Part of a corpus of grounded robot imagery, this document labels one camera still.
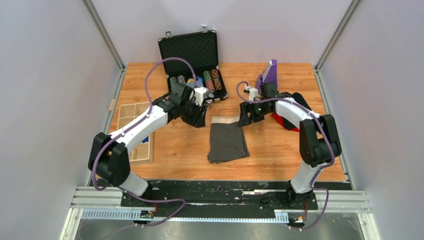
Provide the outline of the grey underwear white waistband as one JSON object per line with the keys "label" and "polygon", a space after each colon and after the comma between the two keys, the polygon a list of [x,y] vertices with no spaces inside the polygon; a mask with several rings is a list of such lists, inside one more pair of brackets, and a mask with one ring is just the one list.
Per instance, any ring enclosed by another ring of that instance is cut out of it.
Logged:
{"label": "grey underwear white waistband", "polygon": [[207,155],[209,163],[226,163],[250,156],[244,132],[238,126],[239,120],[239,116],[211,118],[210,150]]}

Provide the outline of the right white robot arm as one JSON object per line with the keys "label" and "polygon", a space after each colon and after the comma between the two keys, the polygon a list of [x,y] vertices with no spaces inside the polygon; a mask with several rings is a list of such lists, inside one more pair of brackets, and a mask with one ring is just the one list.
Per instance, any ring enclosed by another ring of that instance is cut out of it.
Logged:
{"label": "right white robot arm", "polygon": [[259,88],[246,81],[243,84],[248,98],[240,97],[243,102],[239,105],[239,127],[260,122],[267,114],[276,114],[299,132],[301,163],[288,183],[284,199],[290,208],[298,209],[312,196],[321,172],[331,167],[342,153],[335,118],[301,105],[294,94],[279,92],[273,82],[263,83]]}

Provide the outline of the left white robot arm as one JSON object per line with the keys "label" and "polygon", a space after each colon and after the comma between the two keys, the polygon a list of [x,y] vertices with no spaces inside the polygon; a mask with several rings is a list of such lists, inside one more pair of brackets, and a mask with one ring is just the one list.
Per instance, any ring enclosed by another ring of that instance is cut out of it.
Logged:
{"label": "left white robot arm", "polygon": [[192,88],[177,83],[171,92],[155,99],[148,109],[127,125],[106,134],[98,133],[91,147],[88,169],[92,172],[93,185],[100,177],[109,185],[134,194],[134,200],[140,206],[149,206],[153,193],[142,177],[131,171],[129,154],[144,139],[169,122],[180,118],[195,128],[205,127],[207,105],[206,87]]}

